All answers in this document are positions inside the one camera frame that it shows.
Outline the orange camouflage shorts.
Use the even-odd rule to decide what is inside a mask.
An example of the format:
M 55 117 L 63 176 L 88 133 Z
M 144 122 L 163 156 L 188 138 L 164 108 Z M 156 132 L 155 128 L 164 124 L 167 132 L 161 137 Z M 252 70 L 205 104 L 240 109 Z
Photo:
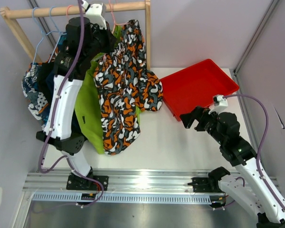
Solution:
M 121 28 L 120 41 L 99 60 L 94 72 L 103 146 L 107 155 L 127 149 L 140 135 L 137 112 L 160 110 L 163 86 L 147 68 L 144 37 L 136 19 Z

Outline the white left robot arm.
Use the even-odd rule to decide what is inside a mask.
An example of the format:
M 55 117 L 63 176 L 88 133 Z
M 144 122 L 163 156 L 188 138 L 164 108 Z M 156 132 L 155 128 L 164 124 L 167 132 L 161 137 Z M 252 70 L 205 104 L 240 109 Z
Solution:
M 83 190 L 93 186 L 81 148 L 84 136 L 72 131 L 72 118 L 78 92 L 83 84 L 91 60 L 101 52 L 113 49 L 116 38 L 107 29 L 90 22 L 86 17 L 75 17 L 66 25 L 66 39 L 54 62 L 54 89 L 50 113 L 43 131 L 36 138 L 44 145 L 53 145 L 67 158 L 72 172 L 78 176 L 77 185 Z

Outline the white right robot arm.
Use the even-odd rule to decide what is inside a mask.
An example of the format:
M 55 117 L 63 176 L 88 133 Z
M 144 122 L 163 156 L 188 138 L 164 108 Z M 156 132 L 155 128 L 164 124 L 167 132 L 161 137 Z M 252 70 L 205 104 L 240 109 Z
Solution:
M 198 121 L 195 130 L 207 132 L 219 143 L 223 157 L 236 168 L 251 189 L 243 187 L 223 167 L 209 173 L 208 188 L 228 194 L 258 220 L 258 228 L 285 228 L 285 199 L 262 165 L 257 163 L 255 150 L 240 136 L 240 123 L 236 115 L 229 112 L 218 114 L 197 106 L 192 112 L 180 115 L 180 119 L 187 129 L 194 121 Z

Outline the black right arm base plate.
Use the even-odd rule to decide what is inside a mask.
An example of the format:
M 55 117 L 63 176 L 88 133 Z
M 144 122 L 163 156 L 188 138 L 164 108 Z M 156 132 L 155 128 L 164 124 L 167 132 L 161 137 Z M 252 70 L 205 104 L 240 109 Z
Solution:
M 193 177 L 191 182 L 187 183 L 188 186 L 193 188 L 195 193 L 222 193 L 219 188 L 219 182 L 212 177 Z

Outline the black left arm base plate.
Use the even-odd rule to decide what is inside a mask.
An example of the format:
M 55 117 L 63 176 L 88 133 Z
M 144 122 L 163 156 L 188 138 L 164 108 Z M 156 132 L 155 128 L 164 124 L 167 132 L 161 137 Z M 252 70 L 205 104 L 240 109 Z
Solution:
M 108 183 L 109 183 L 109 177 L 108 176 L 95 175 L 95 176 L 93 176 L 93 178 L 103 185 L 104 191 L 107 191 Z M 76 176 L 73 173 L 71 173 L 68 177 L 66 189 L 67 190 L 101 191 L 101 187 L 98 183 L 95 183 L 93 181 L 90 181 L 90 180 L 84 179 L 82 177 Z

